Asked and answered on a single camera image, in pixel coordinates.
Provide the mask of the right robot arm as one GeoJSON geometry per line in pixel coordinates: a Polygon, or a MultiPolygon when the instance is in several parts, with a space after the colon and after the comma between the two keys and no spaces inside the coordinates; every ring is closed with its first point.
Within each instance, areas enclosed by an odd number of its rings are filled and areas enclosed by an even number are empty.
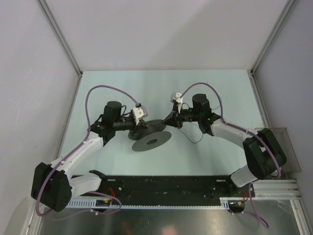
{"type": "Polygon", "coordinates": [[[251,182],[263,180],[275,171],[280,173],[280,168],[287,162],[282,147],[270,129],[245,129],[223,121],[220,115],[212,111],[205,94],[194,95],[193,106],[187,109],[182,108],[180,93],[173,93],[171,102],[173,108],[163,121],[165,125],[180,129],[185,122],[197,122],[203,134],[222,138],[244,150],[246,165],[233,172],[231,181],[225,184],[230,196],[238,196],[243,186],[251,182]]]}

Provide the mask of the dark perforated cable spool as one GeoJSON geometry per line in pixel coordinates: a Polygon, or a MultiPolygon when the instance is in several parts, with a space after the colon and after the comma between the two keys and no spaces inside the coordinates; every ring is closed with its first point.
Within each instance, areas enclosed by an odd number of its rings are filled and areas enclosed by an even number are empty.
{"type": "Polygon", "coordinates": [[[128,138],[134,141],[132,150],[135,152],[149,151],[165,144],[172,134],[165,131],[166,124],[161,119],[147,121],[138,131],[131,130],[128,138]]]}

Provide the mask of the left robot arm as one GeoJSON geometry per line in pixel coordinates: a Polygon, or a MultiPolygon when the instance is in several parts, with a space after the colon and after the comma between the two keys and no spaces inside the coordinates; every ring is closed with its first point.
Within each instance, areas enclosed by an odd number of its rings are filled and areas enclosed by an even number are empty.
{"type": "Polygon", "coordinates": [[[56,212],[62,211],[71,199],[93,191],[104,195],[108,190],[105,175],[97,170],[75,177],[74,172],[92,154],[103,148],[117,131],[135,130],[148,115],[146,108],[137,104],[129,114],[121,113],[122,104],[109,101],[99,118],[88,127],[87,136],[73,150],[49,164],[35,168],[31,197],[36,204],[44,204],[56,212]]]}

